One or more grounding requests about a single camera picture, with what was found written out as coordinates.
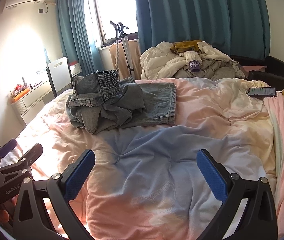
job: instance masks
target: window frame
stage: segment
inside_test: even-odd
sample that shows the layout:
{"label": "window frame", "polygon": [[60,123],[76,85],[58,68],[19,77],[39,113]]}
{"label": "window frame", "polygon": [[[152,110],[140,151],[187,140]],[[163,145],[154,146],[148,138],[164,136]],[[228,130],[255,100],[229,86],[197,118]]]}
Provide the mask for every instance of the window frame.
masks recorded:
{"label": "window frame", "polygon": [[[111,39],[108,39],[108,40],[105,38],[105,34],[104,34],[104,30],[103,30],[103,24],[102,24],[102,20],[101,20],[101,14],[100,14],[99,5],[98,5],[98,0],[94,0],[94,6],[95,6],[95,10],[97,12],[98,25],[99,25],[99,29],[100,29],[100,33],[101,33],[101,37],[102,37],[102,43],[103,43],[103,46],[107,46],[112,41],[115,41],[116,37],[114,36],[114,38],[111,38]],[[128,40],[136,40],[136,39],[138,39],[138,33],[137,32],[128,34]]]}

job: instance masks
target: bed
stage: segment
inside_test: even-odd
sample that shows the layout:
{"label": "bed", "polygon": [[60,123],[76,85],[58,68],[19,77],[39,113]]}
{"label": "bed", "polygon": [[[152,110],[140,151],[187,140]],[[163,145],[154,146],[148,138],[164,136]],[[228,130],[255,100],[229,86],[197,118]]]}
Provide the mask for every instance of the bed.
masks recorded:
{"label": "bed", "polygon": [[[284,236],[284,97],[250,98],[261,81],[160,79],[177,88],[175,126],[132,127],[91,135],[74,128],[66,114],[68,90],[48,103],[17,138],[2,165],[18,160],[34,144],[43,154],[32,166],[35,180],[62,173],[85,149],[96,164],[74,201],[77,217],[95,239],[196,239],[212,220],[217,201],[196,165],[207,149],[229,172],[244,179],[268,178]],[[242,201],[226,236],[236,229]],[[63,228],[50,203],[57,231]]]}

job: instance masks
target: metal screw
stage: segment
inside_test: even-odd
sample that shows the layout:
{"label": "metal screw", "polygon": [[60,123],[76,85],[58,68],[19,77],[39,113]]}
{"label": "metal screw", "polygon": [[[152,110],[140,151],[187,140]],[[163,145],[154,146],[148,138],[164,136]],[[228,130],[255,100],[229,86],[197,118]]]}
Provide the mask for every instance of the metal screw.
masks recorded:
{"label": "metal screw", "polygon": [[268,183],[269,181],[267,180],[267,178],[262,177],[262,178],[261,178],[261,182],[266,184],[266,183]]}
{"label": "metal screw", "polygon": [[238,180],[240,178],[240,176],[237,173],[232,173],[231,178],[234,179],[234,180]]}
{"label": "metal screw", "polygon": [[55,173],[52,175],[52,179],[58,179],[61,177],[61,174],[60,173]]}
{"label": "metal screw", "polygon": [[31,178],[30,177],[27,177],[23,180],[24,183],[29,183],[31,181]]}

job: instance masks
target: orange box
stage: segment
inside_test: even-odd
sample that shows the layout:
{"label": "orange box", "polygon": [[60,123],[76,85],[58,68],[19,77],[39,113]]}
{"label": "orange box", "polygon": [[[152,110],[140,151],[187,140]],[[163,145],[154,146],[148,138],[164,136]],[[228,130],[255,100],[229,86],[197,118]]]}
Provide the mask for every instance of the orange box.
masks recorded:
{"label": "orange box", "polygon": [[30,92],[30,89],[24,89],[20,94],[18,94],[15,98],[12,98],[13,103],[18,101],[21,97],[25,96],[28,92]]}

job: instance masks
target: denim jeans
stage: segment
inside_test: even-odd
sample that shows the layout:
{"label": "denim jeans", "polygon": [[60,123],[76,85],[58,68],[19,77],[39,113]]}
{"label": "denim jeans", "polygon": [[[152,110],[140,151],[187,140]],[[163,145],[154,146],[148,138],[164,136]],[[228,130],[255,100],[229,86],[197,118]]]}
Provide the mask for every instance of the denim jeans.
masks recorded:
{"label": "denim jeans", "polygon": [[75,77],[66,110],[73,126],[97,134],[105,129],[174,125],[175,105],[175,84],[118,81],[118,72],[112,70]]}

